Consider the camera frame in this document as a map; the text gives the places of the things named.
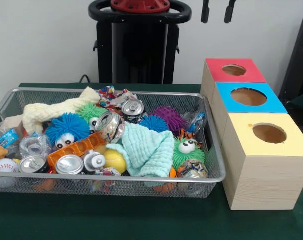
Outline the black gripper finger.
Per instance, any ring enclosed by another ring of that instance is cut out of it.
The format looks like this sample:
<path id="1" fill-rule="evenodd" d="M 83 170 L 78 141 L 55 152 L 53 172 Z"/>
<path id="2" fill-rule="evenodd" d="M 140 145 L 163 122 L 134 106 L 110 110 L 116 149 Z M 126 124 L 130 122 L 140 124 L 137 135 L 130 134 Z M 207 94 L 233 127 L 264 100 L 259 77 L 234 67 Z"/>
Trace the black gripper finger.
<path id="1" fill-rule="evenodd" d="M 225 24 L 229 24 L 232 21 L 235 4 L 236 4 L 236 0 L 229 0 L 224 16 Z"/>
<path id="2" fill-rule="evenodd" d="M 201 12 L 201 22 L 207 24 L 209 21 L 210 8 L 209 0 L 203 0 L 202 12 Z"/>

